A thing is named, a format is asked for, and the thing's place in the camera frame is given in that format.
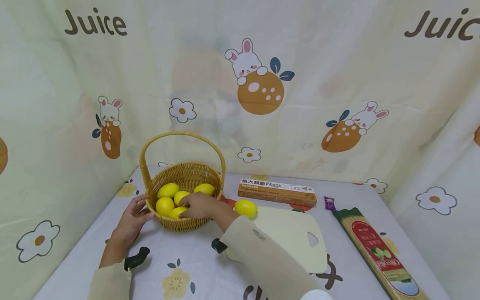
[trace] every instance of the woven basket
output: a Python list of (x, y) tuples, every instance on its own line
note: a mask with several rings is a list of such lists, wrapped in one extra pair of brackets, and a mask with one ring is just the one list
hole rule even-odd
[[(169, 135), (187, 135), (209, 144), (220, 157), (220, 163), (222, 166), (221, 177), (219, 173), (210, 166), (201, 163), (181, 163), (168, 167), (162, 170), (160, 173), (156, 174), (155, 177), (151, 178), (150, 172), (148, 171), (147, 163), (145, 161), (145, 152), (151, 143)], [(148, 198), (146, 200), (147, 207), (151, 212), (155, 214), (156, 219), (165, 228), (179, 232), (191, 231), (201, 227), (210, 220), (210, 218), (171, 219), (169, 217), (159, 215), (155, 211), (155, 204), (157, 202), (156, 194), (158, 190), (165, 184), (171, 182), (178, 184), (181, 191), (187, 192), (193, 192), (193, 190), (199, 184), (209, 183), (215, 187), (213, 197), (217, 200), (220, 200), (223, 190), (223, 183), (225, 180), (225, 159), (223, 158), (223, 155), (217, 148), (217, 146), (215, 146), (211, 141), (190, 132), (167, 132), (157, 135), (150, 139), (142, 148), (142, 151), (140, 153), (140, 170), (142, 171), (142, 177), (144, 179), (146, 187), (146, 194), (148, 195)]]

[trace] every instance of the purple packet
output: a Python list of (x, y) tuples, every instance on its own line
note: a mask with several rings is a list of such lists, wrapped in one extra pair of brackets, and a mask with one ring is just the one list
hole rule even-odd
[(325, 199), (325, 209), (326, 210), (336, 210), (335, 208), (335, 199), (334, 198), (328, 198), (328, 197), (324, 197)]

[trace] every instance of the fabric backdrop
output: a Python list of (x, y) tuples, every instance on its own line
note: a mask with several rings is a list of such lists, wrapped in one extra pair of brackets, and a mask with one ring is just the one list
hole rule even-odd
[[(477, 295), (477, 1), (0, 3), (7, 296), (35, 295), (171, 130), (229, 172), (371, 185), (451, 297)], [(191, 160), (219, 169), (189, 137), (147, 152)]]

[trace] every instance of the hand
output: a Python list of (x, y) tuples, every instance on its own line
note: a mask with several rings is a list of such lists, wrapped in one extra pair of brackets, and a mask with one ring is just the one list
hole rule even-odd
[(99, 268), (120, 263), (127, 257), (128, 248), (137, 239), (143, 225), (154, 216), (145, 207), (146, 198), (147, 195), (141, 195), (128, 204), (103, 250)]
[(190, 208), (180, 214), (181, 218), (193, 217), (193, 218), (212, 218), (220, 229), (225, 232), (232, 222), (239, 217), (228, 204), (217, 199), (205, 195), (201, 192), (190, 194), (183, 197), (179, 202), (179, 205), (187, 204)]
[(191, 217), (200, 219), (212, 217), (212, 213), (215, 208), (218, 207), (220, 201), (202, 192), (196, 192), (183, 197), (179, 202), (179, 206), (184, 204), (190, 206), (190, 208), (186, 212), (180, 214), (181, 218)]
[(145, 207), (145, 199), (147, 198), (147, 195), (141, 195), (128, 204), (117, 228), (112, 233), (111, 241), (128, 248), (137, 239), (143, 225), (154, 217), (154, 214)]

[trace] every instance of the table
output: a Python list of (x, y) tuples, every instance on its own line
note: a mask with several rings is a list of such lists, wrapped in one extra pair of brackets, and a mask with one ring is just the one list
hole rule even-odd
[[(162, 168), (150, 166), (150, 174)], [(238, 200), (241, 179), (266, 179), (257, 175), (225, 175), (223, 195)], [(376, 191), (368, 185), (270, 177), (273, 182), (312, 187), (318, 198), (316, 207), (305, 211), (318, 222), (328, 252), (328, 269), (312, 276), (336, 300), (375, 299), (389, 297), (368, 268), (353, 243), (331, 212), (325, 210), (324, 196), (335, 199), (340, 209), (358, 207), (375, 230), (395, 252), (404, 267), (432, 300), (448, 300), (446, 292), (436, 280), (420, 254), (402, 228), (395, 221)], [(60, 264), (54, 274), (35, 296), (35, 300), (85, 300), (88, 296), (93, 272), (98, 268), (106, 240), (110, 237), (121, 214), (130, 200), (145, 191), (140, 169), (137, 168), (126, 184), (136, 187), (132, 195), (120, 190), (98, 216), (84, 236)], [(253, 200), (259, 206), (295, 209), (289, 204)], [(174, 276), (188, 279), (185, 300), (264, 300), (255, 281), (242, 263), (234, 262), (225, 253), (218, 254), (211, 242), (222, 235), (213, 221), (193, 232), (176, 233), (165, 230), (156, 220), (145, 224), (133, 245), (130, 255), (140, 247), (151, 252), (140, 267), (133, 270), (132, 299), (157, 300), (175, 296), (164, 289), (162, 283)]]

